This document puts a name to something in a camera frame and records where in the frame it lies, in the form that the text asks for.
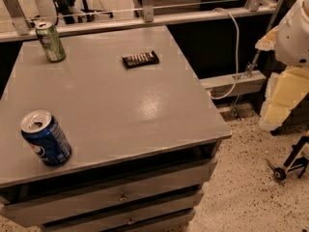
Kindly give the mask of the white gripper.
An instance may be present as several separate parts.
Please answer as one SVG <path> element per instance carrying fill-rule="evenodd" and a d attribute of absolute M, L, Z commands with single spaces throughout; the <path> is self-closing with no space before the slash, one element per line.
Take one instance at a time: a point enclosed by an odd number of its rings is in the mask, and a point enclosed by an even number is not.
<path fill-rule="evenodd" d="M 309 0 L 296 0 L 278 27 L 262 36 L 255 47 L 262 51 L 275 48 L 276 59 L 288 66 L 271 74 L 260 112 L 259 127 L 274 131 L 309 94 Z"/>

